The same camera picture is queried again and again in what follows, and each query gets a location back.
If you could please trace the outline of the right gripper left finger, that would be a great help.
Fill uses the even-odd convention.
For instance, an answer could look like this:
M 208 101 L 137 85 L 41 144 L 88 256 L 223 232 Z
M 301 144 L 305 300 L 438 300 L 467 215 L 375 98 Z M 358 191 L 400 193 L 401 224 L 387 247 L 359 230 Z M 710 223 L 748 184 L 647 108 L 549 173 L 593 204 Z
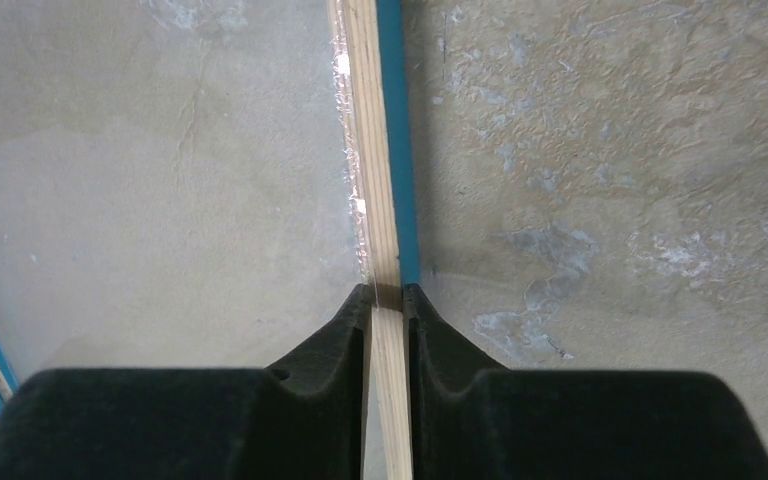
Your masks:
M 61 368 L 0 415 L 0 479 L 358 479 L 372 289 L 264 368 Z

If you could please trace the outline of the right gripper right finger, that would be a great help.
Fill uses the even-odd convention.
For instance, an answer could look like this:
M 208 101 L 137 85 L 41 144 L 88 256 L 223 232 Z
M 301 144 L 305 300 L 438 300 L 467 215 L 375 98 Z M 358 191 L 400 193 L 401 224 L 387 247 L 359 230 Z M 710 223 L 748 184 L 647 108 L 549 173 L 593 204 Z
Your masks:
M 718 377 L 514 370 L 403 291 L 417 479 L 768 479 L 768 453 Z

